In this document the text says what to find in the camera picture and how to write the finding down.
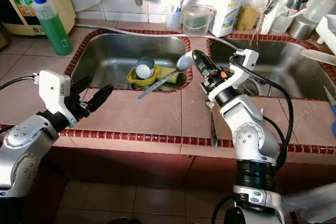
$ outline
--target double sink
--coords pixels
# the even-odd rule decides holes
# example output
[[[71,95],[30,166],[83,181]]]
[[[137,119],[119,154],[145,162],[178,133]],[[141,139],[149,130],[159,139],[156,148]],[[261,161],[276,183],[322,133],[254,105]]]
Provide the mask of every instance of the double sink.
[[[287,89],[293,98],[326,99],[323,86],[336,91],[331,78],[321,65],[303,57],[305,47],[287,41],[259,41],[249,46],[249,40],[228,39],[238,48],[249,48],[259,52],[255,71]],[[107,33],[92,38],[72,75],[72,81],[85,76],[93,78],[90,86],[101,88],[112,84],[115,89],[136,90],[127,82],[127,75],[142,56],[152,57],[159,66],[174,68],[178,58],[186,52],[186,44],[177,37],[140,37]],[[235,51],[220,42],[212,41],[208,54],[218,66],[228,68],[229,57]],[[165,83],[161,91],[181,89],[187,81],[187,73],[180,73],[176,84]],[[269,85],[250,78],[239,89],[250,95],[282,97]]]

